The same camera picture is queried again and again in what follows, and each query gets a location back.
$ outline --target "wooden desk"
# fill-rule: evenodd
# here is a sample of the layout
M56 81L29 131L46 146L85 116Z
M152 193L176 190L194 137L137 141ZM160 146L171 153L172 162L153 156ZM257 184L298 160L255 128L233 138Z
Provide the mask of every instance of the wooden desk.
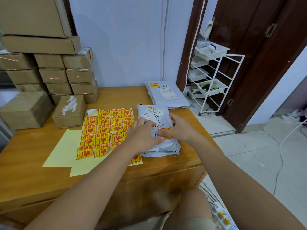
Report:
M138 118L138 103L152 105L145 86L99 88L97 103L87 104L87 109L132 107ZM170 112L185 118L215 144L189 109ZM66 131L56 128L51 116L42 128L17 131L0 154L0 217L24 226L84 176L70 177L68 167L42 167ZM206 175L205 169L193 148L184 142L180 145L179 155L143 157L142 165L127 168L97 229L172 210L185 189L199 185Z

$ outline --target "metal hinge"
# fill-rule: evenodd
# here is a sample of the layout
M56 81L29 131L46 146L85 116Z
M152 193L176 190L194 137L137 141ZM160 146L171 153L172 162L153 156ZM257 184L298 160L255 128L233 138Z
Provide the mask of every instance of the metal hinge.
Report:
M265 32L265 35L266 35L265 37L267 37L267 38L271 37L271 35L273 34L276 27L277 27L277 23L272 23L272 25L270 25L267 28L267 30Z
M228 106L231 106L232 102L233 102L233 99L231 98L231 99L229 99L229 100L227 101L227 105L228 105Z

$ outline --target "person's right arm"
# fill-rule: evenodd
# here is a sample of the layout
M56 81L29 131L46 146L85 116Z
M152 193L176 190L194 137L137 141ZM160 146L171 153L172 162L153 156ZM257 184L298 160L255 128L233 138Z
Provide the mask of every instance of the person's right arm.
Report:
M306 229L271 193L236 166L223 152L193 129L188 122L170 113L174 128L159 131L195 149L239 229Z

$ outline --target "forearm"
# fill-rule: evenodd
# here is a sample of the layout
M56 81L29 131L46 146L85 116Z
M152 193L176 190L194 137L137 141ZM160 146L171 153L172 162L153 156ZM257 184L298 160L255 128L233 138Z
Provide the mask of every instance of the forearm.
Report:
M272 194L200 134L193 147L239 229L305 229Z
M94 229L133 155L123 143L25 229Z

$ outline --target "white package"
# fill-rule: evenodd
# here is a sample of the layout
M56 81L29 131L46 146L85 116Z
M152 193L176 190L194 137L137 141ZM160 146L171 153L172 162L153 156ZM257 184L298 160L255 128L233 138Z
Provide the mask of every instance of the white package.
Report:
M157 137L159 129L173 128L173 122L169 116L169 111L165 106L148 106L138 104L138 117L154 121L155 127L151 129L151 137ZM164 142L155 145L150 150L141 155L144 157L161 157L172 154L179 154L181 146L176 138L166 139Z
M144 84L154 105L166 106L169 109L190 106L176 84L169 81L147 81Z

